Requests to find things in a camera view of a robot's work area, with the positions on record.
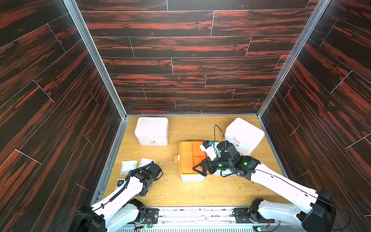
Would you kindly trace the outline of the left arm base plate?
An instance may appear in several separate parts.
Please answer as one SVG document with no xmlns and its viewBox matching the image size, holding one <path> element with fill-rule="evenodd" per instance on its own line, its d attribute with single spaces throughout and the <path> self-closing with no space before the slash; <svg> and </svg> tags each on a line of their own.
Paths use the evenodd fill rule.
<svg viewBox="0 0 371 232">
<path fill-rule="evenodd" d="M 142 208 L 139 210 L 134 224 L 141 224 L 145 227 L 152 227 L 158 223 L 159 209 L 158 208 Z"/>
</svg>

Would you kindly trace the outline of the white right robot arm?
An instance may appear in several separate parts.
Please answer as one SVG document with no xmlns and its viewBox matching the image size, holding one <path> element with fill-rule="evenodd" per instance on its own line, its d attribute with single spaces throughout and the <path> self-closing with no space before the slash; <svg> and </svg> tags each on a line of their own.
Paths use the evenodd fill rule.
<svg viewBox="0 0 371 232">
<path fill-rule="evenodd" d="M 240 216 L 255 223 L 284 221 L 301 226 L 307 232 L 332 230 L 337 213 L 332 195 L 326 189 L 317 191 L 302 186 L 274 172 L 259 160 L 241 155 L 228 141 L 218 145 L 206 141 L 201 143 L 200 150 L 206 153 L 206 158 L 196 164 L 193 171 L 205 177 L 216 171 L 229 170 L 232 174 L 258 183 L 290 201 L 287 205 L 257 198 L 247 212 L 241 212 Z"/>
</svg>

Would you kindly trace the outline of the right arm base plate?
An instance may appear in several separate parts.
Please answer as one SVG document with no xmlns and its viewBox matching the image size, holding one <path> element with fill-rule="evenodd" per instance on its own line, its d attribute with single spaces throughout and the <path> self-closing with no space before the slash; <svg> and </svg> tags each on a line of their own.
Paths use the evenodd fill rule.
<svg viewBox="0 0 371 232">
<path fill-rule="evenodd" d="M 234 216 L 236 223 L 260 223 L 260 224 L 272 224 L 275 223 L 274 219 L 264 218 L 257 210 L 250 210 L 249 207 L 245 208 L 234 208 L 232 215 Z"/>
</svg>

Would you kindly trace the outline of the white orange handled box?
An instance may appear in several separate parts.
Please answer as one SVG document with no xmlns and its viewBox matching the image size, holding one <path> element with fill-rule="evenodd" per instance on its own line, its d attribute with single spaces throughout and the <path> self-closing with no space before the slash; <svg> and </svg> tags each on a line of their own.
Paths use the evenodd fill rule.
<svg viewBox="0 0 371 232">
<path fill-rule="evenodd" d="M 175 163 L 179 163 L 180 178 L 183 182 L 202 182 L 206 177 L 193 171 L 193 167 L 207 158 L 207 153 L 202 151 L 201 141 L 181 142 L 179 155 L 175 157 Z"/>
</svg>

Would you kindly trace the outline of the white pink first aid box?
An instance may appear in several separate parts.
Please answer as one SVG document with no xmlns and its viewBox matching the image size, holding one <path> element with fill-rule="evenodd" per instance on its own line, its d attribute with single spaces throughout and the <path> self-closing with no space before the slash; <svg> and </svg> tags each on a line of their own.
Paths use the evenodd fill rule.
<svg viewBox="0 0 371 232">
<path fill-rule="evenodd" d="M 225 139 L 232 143 L 243 156 L 250 156 L 265 137 L 263 130 L 248 123 L 242 118 L 236 118 L 227 128 Z"/>
</svg>

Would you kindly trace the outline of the pink medicine chest box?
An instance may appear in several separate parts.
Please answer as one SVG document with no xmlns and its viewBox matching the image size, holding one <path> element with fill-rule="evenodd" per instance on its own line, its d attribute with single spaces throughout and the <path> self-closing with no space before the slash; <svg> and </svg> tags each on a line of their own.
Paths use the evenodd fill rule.
<svg viewBox="0 0 371 232">
<path fill-rule="evenodd" d="M 141 146 L 167 146 L 169 144 L 169 120 L 164 117 L 140 117 L 134 134 Z"/>
</svg>

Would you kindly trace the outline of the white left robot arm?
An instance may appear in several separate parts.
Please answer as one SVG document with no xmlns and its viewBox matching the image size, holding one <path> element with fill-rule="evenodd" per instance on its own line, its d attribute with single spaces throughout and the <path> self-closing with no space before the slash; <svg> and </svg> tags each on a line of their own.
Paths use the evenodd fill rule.
<svg viewBox="0 0 371 232">
<path fill-rule="evenodd" d="M 70 232 L 115 232 L 133 223 L 153 223 L 146 214 L 146 206 L 135 199 L 146 196 L 153 182 L 163 175 L 160 166 L 153 161 L 129 171 L 123 184 L 113 193 L 92 206 L 80 207 L 73 217 Z"/>
</svg>

